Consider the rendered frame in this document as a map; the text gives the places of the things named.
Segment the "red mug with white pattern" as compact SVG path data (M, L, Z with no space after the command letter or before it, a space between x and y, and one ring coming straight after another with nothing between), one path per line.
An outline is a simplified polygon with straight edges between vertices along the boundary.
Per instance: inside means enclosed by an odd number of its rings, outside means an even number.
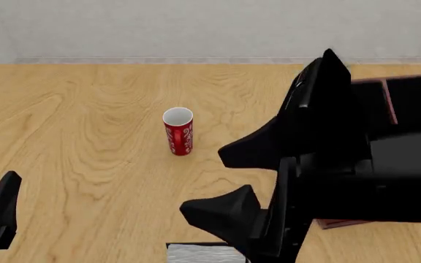
M162 116L169 148L176 156L185 156L193 149L193 112L185 107L173 107Z

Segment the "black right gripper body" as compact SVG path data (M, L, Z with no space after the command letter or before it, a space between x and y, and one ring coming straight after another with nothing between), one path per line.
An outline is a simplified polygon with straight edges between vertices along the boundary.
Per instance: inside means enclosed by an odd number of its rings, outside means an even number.
M339 159L318 160L314 155L247 157L246 168L276 170L276 185L262 226L245 254L249 263L295 263L311 222L317 220L324 229L348 226L354 219L339 214L321 215L328 205L341 205L347 196L323 194L311 183L353 175L353 163Z

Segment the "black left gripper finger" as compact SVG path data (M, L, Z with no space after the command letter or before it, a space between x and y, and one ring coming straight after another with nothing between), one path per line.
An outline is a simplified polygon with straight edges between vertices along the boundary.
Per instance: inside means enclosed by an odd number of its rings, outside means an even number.
M15 171L7 172L0 180L0 220L15 218L21 181L21 177Z

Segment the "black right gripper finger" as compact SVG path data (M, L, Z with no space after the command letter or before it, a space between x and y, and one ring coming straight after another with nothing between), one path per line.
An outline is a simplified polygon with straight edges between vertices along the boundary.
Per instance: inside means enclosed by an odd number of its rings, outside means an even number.
M250 185L219 197L185 201L179 210L189 225L220 238L244 256L261 238L268 215Z
M280 118L272 118L260 129L222 146L218 155L226 168L277 170L284 157L299 154L299 139Z

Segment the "red-brown desk caddy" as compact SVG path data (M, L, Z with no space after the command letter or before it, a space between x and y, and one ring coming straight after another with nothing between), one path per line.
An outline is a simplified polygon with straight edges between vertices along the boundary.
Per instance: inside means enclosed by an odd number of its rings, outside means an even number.
M421 75L354 80L340 123L313 153L318 160L353 163L353 175L311 183L339 197L321 215L354 221L421 223Z

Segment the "grey patterned book black border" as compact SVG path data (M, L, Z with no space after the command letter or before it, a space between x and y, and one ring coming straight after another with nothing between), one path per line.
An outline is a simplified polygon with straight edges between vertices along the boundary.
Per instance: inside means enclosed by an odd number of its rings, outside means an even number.
M226 243L167 243L167 263L249 263Z

